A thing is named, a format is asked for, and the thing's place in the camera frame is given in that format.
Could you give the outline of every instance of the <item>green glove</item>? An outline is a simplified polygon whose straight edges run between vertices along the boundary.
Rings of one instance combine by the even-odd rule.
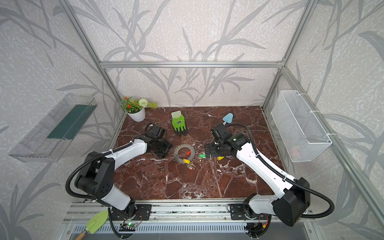
[[[184,116],[181,114],[181,111],[172,112],[172,125],[173,129],[175,130],[175,133],[179,136],[181,134],[187,135],[188,129],[185,126],[185,119]]]

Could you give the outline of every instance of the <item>potted plant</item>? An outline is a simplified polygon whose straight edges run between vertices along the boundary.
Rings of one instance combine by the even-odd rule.
[[[124,111],[135,122],[141,122],[145,118],[145,108],[156,108],[156,103],[149,103],[147,99],[142,98],[134,100],[132,97],[124,97],[121,101]]]

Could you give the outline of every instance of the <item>red marble tabletop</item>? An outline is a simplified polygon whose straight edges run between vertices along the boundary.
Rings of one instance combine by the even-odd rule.
[[[172,129],[171,112],[181,110],[189,135],[175,135]],[[250,107],[192,107],[192,108],[146,108],[146,118],[134,122],[130,117],[124,121],[115,147],[128,143],[133,136],[144,132],[149,122],[155,122],[167,130],[164,135],[173,147],[165,159],[146,153],[120,166],[115,171],[114,184],[125,194],[137,200],[248,197],[252,193],[273,194],[270,187],[247,165],[237,158],[218,161],[200,159],[206,143],[213,141],[210,129],[222,122],[227,113],[233,113],[233,122],[250,126],[257,148],[272,162],[283,169],[275,144],[259,106]],[[247,135],[241,127],[229,127]],[[173,153],[177,145],[193,145],[197,157],[193,160],[195,170],[177,163]],[[182,149],[180,157],[187,152]]]

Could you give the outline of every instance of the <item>flower pot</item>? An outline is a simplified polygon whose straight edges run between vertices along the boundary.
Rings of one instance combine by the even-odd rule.
[[[145,108],[141,109],[137,113],[127,113],[130,118],[135,122],[141,122],[145,118]]]

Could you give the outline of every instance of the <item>leaf pattern wallpaper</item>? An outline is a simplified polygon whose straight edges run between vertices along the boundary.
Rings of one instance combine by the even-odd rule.
[[[103,151],[122,117],[59,3],[0,2],[0,239],[54,239],[74,201],[66,178],[91,151]],[[9,151],[67,94],[98,106],[55,163],[23,163]]]
[[[288,68],[306,90],[358,166],[384,197],[384,1],[319,1]],[[270,115],[267,118],[287,168],[328,195],[335,212],[318,220],[325,239],[384,239],[384,230],[332,150],[314,161],[292,163]],[[326,206],[311,199],[314,212]]]
[[[102,61],[279,61],[306,2],[70,0]],[[122,96],[160,106],[261,105],[276,72],[108,69]]]

